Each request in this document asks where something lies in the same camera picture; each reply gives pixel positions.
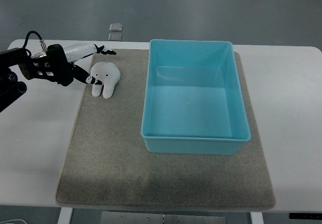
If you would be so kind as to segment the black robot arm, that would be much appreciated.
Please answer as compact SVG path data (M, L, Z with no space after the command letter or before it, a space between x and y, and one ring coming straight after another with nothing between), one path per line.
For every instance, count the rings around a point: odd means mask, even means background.
M27 48L30 36L38 37L42 51L32 54ZM61 82L66 58L59 45L46 46L41 35L29 31L22 47L1 52L1 111L4 111L27 91L27 80L41 79Z

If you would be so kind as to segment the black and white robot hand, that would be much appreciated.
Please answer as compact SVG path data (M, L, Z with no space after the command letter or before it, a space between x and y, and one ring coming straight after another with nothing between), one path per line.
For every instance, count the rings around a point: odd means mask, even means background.
M82 43L75 44L63 48L60 44L48 46L46 55L49 60L53 60L53 66L57 67L58 72L54 73L57 76L57 83L63 86L68 86L74 79L92 85L102 85L102 81L98 77L90 75L86 70L76 65L75 62L89 57L95 53L103 55L116 55L117 53L106 48L104 45L98 47L96 44Z

